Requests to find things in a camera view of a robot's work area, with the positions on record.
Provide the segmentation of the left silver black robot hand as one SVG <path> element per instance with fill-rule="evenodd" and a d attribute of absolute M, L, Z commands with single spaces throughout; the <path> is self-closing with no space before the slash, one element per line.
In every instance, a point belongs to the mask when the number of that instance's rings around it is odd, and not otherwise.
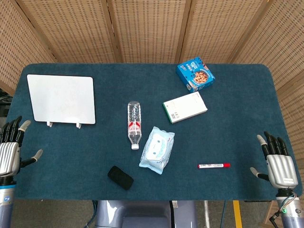
<path fill-rule="evenodd" d="M 31 158 L 21 159 L 20 149 L 24 134 L 31 124 L 30 120 L 19 124 L 21 119 L 22 117 L 19 116 L 0 129 L 0 177 L 2 179 L 15 176 L 21 168 L 37 162 L 43 154 L 43 150 L 39 149 Z"/>

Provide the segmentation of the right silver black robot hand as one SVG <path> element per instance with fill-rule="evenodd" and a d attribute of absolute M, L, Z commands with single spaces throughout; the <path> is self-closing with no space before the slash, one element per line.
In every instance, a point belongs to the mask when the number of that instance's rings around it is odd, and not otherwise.
<path fill-rule="evenodd" d="M 268 132 L 265 137 L 257 135 L 261 145 L 268 174 L 258 172 L 254 167 L 250 171 L 259 179 L 266 180 L 276 189 L 293 190 L 298 185 L 294 161 L 289 156 L 286 143 L 280 137 L 275 138 Z"/>

